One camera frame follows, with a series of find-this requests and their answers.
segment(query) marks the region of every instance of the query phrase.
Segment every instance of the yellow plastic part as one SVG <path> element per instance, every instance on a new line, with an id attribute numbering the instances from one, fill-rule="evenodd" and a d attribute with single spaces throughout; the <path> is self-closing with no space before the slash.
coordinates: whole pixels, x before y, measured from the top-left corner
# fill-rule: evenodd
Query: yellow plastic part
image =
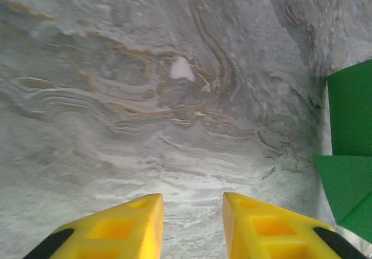
<path id="1" fill-rule="evenodd" d="M 163 197 L 150 194 L 98 212 L 54 231 L 74 233 L 51 259 L 159 259 Z"/>
<path id="2" fill-rule="evenodd" d="M 340 259 L 313 231 L 330 225 L 238 193 L 224 193 L 223 224 L 229 259 Z"/>

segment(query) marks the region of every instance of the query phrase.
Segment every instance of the wavy stone pattern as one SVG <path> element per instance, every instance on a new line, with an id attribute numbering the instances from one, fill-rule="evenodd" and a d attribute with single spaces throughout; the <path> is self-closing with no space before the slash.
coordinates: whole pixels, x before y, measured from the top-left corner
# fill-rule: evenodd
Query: wavy stone pattern
<path id="1" fill-rule="evenodd" d="M 154 192 L 163 259 L 226 257 L 224 191 L 334 224 L 324 76 L 372 57 L 371 3 L 0 0 L 1 257 Z"/>

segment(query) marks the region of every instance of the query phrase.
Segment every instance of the gray marble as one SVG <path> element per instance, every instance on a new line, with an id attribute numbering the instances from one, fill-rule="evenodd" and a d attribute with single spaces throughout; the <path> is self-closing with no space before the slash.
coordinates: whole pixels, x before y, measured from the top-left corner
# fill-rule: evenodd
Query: gray marble
<path id="1" fill-rule="evenodd" d="M 163 259 L 226 258 L 225 191 L 334 225 L 325 77 L 372 57 L 371 4 L 0 0 L 1 258 L 148 193 Z"/>

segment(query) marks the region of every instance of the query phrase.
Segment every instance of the green plastic sheet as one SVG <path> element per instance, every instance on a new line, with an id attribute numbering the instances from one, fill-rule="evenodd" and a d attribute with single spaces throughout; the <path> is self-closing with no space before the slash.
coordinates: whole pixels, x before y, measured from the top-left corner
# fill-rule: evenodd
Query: green plastic sheet
<path id="1" fill-rule="evenodd" d="M 372 242 L 372 60 L 327 81 L 333 155 L 315 163 L 337 224 Z"/>

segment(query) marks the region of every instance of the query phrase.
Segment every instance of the black rubber tip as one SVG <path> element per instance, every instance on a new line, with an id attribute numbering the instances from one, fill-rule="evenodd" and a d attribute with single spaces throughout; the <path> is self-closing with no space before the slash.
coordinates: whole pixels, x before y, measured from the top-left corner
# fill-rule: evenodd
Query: black rubber tip
<path id="1" fill-rule="evenodd" d="M 73 232 L 74 229 L 65 229 L 49 235 L 23 259 L 50 259 Z"/>
<path id="2" fill-rule="evenodd" d="M 315 227 L 314 231 L 342 259 L 368 259 L 341 235 L 322 227 Z"/>

